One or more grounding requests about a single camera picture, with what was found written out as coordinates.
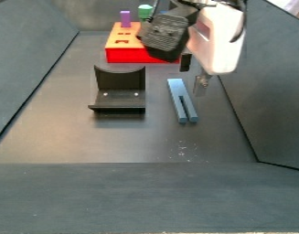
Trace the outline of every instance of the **toy blocks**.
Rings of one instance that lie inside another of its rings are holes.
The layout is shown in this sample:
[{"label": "toy blocks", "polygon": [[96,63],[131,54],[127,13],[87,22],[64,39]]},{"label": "toy blocks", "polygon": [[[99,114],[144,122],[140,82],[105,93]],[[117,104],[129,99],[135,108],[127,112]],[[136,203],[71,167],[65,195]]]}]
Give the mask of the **toy blocks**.
[{"label": "toy blocks", "polygon": [[120,11],[121,14],[121,27],[131,27],[131,13],[129,11]]},{"label": "toy blocks", "polygon": [[150,17],[151,11],[152,11],[151,5],[140,5],[137,7],[137,17],[139,17],[141,22],[144,22],[147,20],[147,18]]},{"label": "toy blocks", "polygon": [[121,27],[121,22],[115,23],[105,44],[108,63],[167,63],[150,56],[135,37],[139,28],[140,22],[131,22],[131,27]]}]

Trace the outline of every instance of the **red block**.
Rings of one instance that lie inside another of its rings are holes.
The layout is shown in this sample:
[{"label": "red block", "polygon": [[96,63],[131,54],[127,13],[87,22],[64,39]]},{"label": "red block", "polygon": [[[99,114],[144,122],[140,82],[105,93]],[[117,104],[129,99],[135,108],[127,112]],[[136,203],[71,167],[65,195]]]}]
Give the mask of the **red block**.
[{"label": "red block", "polygon": [[139,28],[139,22],[131,22],[131,27],[121,27],[120,22],[115,23],[105,44],[108,63],[168,63],[148,55],[140,40],[135,37]]}]

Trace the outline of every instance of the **purple block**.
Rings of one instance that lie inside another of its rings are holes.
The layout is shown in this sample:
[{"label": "purple block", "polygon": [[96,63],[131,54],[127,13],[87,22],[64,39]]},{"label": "purple block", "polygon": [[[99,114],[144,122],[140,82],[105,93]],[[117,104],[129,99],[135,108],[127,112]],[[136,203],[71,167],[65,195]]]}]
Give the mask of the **purple block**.
[{"label": "purple block", "polygon": [[121,14],[121,27],[131,27],[131,12],[120,11]]}]

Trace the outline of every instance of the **black holder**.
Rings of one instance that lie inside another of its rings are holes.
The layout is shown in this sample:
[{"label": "black holder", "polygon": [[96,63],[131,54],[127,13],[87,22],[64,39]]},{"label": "black holder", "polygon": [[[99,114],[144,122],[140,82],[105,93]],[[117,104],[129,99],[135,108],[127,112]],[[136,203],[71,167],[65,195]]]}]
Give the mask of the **black holder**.
[{"label": "black holder", "polygon": [[93,66],[97,94],[88,108],[101,110],[145,111],[145,67],[129,72],[111,72]]}]

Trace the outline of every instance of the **green block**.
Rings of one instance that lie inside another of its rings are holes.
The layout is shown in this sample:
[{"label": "green block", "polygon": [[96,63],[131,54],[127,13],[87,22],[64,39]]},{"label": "green block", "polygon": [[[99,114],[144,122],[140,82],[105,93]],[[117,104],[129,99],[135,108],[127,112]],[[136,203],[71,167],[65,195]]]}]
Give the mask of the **green block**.
[{"label": "green block", "polygon": [[151,14],[151,11],[152,11],[152,6],[151,5],[140,5],[137,7],[137,17],[140,19],[148,18],[150,14]]}]

